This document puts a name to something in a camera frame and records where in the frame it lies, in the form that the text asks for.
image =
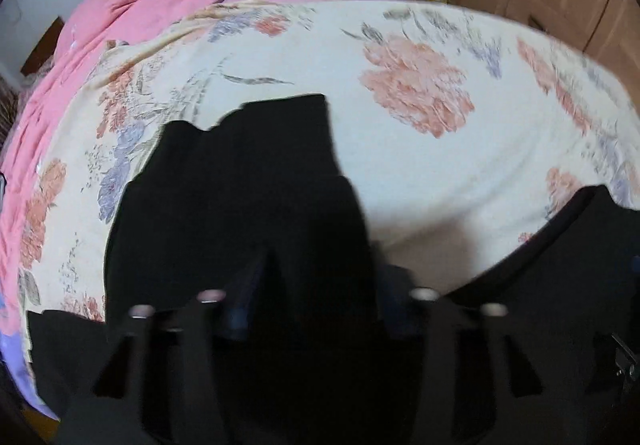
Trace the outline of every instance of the pink bedding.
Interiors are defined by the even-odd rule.
[[[85,0],[70,17],[60,35],[54,67],[37,87],[16,127],[0,170],[8,184],[0,215],[0,344],[18,386],[32,405],[40,407],[33,392],[20,381],[24,362],[14,360],[19,341],[20,305],[18,268],[23,234],[44,237],[39,225],[25,219],[40,159],[49,147],[66,106],[82,86],[104,52],[105,41],[129,44],[149,40],[173,22],[209,4],[225,0]],[[299,2],[305,0],[272,0]]]

